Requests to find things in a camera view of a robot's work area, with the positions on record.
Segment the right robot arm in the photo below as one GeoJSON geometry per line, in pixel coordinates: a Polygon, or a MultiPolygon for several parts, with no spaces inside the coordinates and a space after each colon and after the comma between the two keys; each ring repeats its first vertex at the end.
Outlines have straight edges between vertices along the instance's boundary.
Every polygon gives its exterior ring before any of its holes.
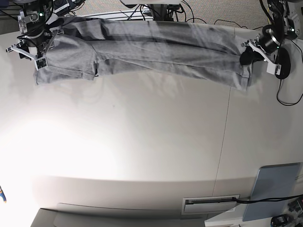
{"type": "Polygon", "coordinates": [[[26,58],[35,63],[36,68],[47,66],[46,53],[53,47],[54,38],[62,33],[59,26],[51,26],[57,17],[67,15],[73,6],[69,0],[13,0],[20,6],[17,16],[21,35],[18,43],[6,49],[17,52],[21,59],[26,58]]]}

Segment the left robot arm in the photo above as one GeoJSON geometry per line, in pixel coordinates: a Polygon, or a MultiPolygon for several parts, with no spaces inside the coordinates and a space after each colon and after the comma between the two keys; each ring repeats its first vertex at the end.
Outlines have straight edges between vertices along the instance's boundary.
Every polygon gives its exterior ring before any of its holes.
{"type": "Polygon", "coordinates": [[[285,39],[290,41],[298,38],[299,22],[295,10],[289,9],[288,0],[268,0],[268,8],[260,1],[260,6],[269,20],[262,27],[262,33],[254,40],[244,43],[245,52],[240,57],[241,65],[249,65],[256,61],[265,60],[272,63],[269,56],[277,52],[276,61],[283,57],[289,58],[288,52],[282,48],[285,39]]]}

